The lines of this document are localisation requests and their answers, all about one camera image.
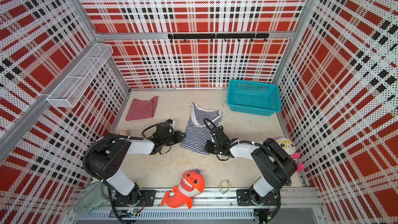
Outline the striped black white tank top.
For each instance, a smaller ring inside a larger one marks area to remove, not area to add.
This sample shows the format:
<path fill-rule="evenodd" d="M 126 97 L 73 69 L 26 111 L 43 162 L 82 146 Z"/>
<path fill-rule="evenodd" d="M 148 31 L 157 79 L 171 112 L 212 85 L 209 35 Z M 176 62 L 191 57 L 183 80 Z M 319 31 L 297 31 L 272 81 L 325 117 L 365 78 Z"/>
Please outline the striped black white tank top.
<path fill-rule="evenodd" d="M 208 141 L 212 142 L 212 137 L 205 125 L 204 119 L 209 119 L 218 126 L 222 120 L 222 111 L 205 110 L 200 108 L 196 103 L 191 103 L 190 108 L 191 115 L 185 130 L 186 135 L 180 143 L 180 147 L 195 153 L 208 155 L 205 148 Z"/>

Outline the maroon tank top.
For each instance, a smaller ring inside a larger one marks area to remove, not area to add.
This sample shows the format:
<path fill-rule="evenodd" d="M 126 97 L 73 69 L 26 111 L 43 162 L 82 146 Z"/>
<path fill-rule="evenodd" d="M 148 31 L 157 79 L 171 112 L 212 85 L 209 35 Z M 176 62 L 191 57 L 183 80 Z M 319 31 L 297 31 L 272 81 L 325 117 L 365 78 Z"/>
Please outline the maroon tank top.
<path fill-rule="evenodd" d="M 126 114 L 126 121 L 142 120 L 153 118 L 158 105 L 158 96 L 154 96 L 148 101 L 134 99 Z"/>

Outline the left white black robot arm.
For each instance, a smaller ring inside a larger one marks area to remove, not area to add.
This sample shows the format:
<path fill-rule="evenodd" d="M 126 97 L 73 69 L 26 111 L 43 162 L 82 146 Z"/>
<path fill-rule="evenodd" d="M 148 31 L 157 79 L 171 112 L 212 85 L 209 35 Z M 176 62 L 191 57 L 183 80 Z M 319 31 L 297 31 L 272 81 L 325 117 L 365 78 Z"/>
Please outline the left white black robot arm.
<path fill-rule="evenodd" d="M 83 157 L 83 167 L 110 190 L 111 204 L 135 206 L 145 203 L 138 184 L 128 178 L 121 165 L 127 155 L 161 154 L 163 147 L 181 143 L 186 134 L 175 130 L 175 124 L 169 119 L 151 125 L 142 131 L 140 138 L 110 132 L 90 145 Z"/>

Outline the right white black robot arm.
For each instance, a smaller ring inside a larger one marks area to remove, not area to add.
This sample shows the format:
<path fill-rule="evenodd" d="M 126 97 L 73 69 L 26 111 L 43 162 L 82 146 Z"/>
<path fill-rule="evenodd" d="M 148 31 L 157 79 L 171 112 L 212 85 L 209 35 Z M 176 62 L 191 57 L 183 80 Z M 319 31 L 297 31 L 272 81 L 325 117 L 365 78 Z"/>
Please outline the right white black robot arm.
<path fill-rule="evenodd" d="M 292 175 L 299 169 L 296 161 L 274 140 L 268 138 L 262 143 L 230 139 L 222 126 L 216 126 L 208 118 L 205 127 L 211 134 L 211 141 L 205 146 L 208 154 L 214 154 L 220 161 L 229 158 L 245 158 L 255 162 L 261 176 L 248 190 L 237 191 L 239 206 L 263 206 L 267 202 L 280 203 L 280 190 L 291 186 Z"/>

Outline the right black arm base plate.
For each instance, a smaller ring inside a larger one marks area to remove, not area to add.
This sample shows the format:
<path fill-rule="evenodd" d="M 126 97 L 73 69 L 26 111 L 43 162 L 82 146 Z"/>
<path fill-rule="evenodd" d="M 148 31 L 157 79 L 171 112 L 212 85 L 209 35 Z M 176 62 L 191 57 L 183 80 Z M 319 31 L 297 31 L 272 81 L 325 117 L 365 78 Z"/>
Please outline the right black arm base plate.
<path fill-rule="evenodd" d="M 239 206 L 277 206 L 280 202 L 276 192 L 270 191 L 262 197 L 252 188 L 238 189 L 236 191 L 236 197 Z"/>

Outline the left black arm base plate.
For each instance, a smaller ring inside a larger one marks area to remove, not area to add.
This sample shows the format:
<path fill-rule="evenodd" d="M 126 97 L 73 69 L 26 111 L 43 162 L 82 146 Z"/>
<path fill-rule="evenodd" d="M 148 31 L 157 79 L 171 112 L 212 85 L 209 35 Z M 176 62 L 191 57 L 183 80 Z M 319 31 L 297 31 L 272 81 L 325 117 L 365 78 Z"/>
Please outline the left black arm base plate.
<path fill-rule="evenodd" d="M 124 196 L 116 193 L 113 199 L 115 207 L 146 207 L 153 206 L 155 190 L 134 190 L 129 195 Z"/>

